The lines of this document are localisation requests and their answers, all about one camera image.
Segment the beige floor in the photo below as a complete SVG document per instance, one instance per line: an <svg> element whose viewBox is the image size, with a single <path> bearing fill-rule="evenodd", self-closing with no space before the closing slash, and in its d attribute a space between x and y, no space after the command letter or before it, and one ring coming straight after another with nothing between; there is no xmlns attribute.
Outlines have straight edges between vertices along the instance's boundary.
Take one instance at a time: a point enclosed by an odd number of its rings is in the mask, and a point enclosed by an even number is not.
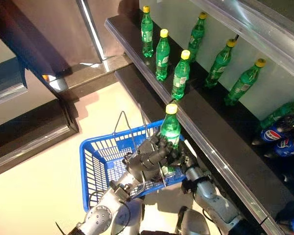
<svg viewBox="0 0 294 235"><path fill-rule="evenodd" d="M69 233L85 212L82 205L79 145L90 137L112 133L124 110L131 127L141 126L140 112L120 83L75 103L80 133L0 175L0 235L60 235L55 221ZM118 130L125 130L123 121ZM149 194L141 230L174 232L177 212L191 207L190 195L176 187ZM212 235L218 235L209 223Z"/></svg>

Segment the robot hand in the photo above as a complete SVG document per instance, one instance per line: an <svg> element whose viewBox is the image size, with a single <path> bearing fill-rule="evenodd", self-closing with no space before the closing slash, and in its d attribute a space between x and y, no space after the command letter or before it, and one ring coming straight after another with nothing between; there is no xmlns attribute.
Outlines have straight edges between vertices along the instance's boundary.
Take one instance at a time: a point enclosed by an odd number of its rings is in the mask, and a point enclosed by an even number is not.
<svg viewBox="0 0 294 235"><path fill-rule="evenodd" d="M117 182L110 182L110 187L98 204L88 211L84 222L78 223L69 235L98 235L106 231L113 215L131 200L131 191L140 183L156 176L160 169L159 163L164 164L172 152L172 143L157 133L150 140L145 140L137 152L128 153L123 161L126 164L124 175Z"/></svg>
<svg viewBox="0 0 294 235"><path fill-rule="evenodd" d="M196 157L181 142L181 169L191 182L194 200L211 217L224 235L256 235L254 228L199 168Z"/></svg>

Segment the blue shopping basket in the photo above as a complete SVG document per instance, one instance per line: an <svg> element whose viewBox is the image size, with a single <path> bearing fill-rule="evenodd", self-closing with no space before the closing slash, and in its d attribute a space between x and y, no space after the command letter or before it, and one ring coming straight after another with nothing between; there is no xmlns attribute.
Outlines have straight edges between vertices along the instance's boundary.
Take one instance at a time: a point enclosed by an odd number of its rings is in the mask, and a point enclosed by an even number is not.
<svg viewBox="0 0 294 235"><path fill-rule="evenodd" d="M151 124L136 127L121 132L114 132L110 135L86 139L79 148L80 167L82 178L83 207L87 212L89 205L94 206L100 199L99 194L90 195L95 191L106 190L111 180L117 181L125 173L125 165L122 163L124 155L128 152L135 152L135 145L138 147L147 137L158 132L163 120ZM173 185L185 179L185 175L179 168L175 169L175 175L165 178L166 185ZM131 195L136 195L143 186L133 189ZM146 181L145 190L138 197L163 188L164 184Z"/></svg>

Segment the black shelf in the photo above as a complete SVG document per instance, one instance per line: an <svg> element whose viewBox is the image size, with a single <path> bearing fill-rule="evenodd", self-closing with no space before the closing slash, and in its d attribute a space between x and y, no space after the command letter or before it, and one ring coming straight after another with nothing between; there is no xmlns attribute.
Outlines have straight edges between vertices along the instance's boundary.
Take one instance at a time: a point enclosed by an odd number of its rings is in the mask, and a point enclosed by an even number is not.
<svg viewBox="0 0 294 235"><path fill-rule="evenodd" d="M105 25L153 88L150 92L156 92L168 104L172 101L173 70L183 49L169 37L168 78L158 82L154 75L155 54L145 58L141 53L140 22L139 14L131 19L120 15L107 19ZM160 28L155 23L153 32L155 49L160 37ZM250 145L259 121L240 103L226 107L223 98L227 90L222 85L209 91L204 89L206 76L207 71L198 63L191 64L185 96L176 102L179 121L255 219L262 223L266 218L275 218L294 200L294 195L259 156L261 150Z"/></svg>
<svg viewBox="0 0 294 235"><path fill-rule="evenodd" d="M68 112L54 99L0 125L0 174L77 133Z"/></svg>

